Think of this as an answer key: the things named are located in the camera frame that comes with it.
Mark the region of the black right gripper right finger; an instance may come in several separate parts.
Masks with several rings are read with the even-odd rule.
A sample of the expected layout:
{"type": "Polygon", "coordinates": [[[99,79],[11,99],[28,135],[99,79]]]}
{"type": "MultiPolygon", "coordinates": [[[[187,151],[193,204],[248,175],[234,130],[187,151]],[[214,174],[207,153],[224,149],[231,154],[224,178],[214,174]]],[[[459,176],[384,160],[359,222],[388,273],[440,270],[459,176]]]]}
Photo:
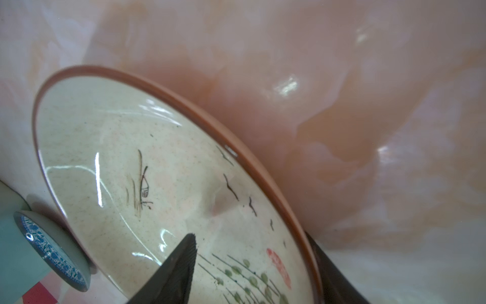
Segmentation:
{"type": "Polygon", "coordinates": [[[324,303],[370,304],[369,301],[345,278],[316,241],[306,233],[318,265],[324,303]]]}

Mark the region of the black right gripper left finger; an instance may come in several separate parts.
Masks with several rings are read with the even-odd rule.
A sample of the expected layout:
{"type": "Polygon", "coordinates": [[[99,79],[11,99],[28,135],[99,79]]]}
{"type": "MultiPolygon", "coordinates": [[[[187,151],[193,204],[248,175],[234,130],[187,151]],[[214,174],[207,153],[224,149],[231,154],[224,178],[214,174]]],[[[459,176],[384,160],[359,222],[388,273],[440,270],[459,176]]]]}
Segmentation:
{"type": "Polygon", "coordinates": [[[196,257],[196,236],[189,233],[129,303],[188,304],[196,257]]]}

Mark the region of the blue green patterned plate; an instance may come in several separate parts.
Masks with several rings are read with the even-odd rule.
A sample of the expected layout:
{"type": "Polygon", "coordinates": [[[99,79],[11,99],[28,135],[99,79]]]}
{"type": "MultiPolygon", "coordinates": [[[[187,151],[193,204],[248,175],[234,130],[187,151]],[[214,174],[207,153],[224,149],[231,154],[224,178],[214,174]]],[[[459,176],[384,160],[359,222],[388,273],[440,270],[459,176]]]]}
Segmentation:
{"type": "Polygon", "coordinates": [[[14,221],[33,249],[71,287],[86,292],[91,285],[89,261],[73,238],[44,215],[20,210],[14,221]]]}

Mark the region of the cream plate with grass motif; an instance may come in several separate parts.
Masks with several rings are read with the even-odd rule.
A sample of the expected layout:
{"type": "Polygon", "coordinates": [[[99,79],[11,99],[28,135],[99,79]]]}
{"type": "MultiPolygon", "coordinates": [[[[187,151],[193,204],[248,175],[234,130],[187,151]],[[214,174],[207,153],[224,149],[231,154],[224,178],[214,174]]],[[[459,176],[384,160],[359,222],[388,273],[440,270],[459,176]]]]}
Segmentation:
{"type": "Polygon", "coordinates": [[[323,303],[316,258],[269,173],[181,96],[70,67],[40,87],[32,128],[70,232],[127,297],[193,234],[191,303],[323,303]]]}

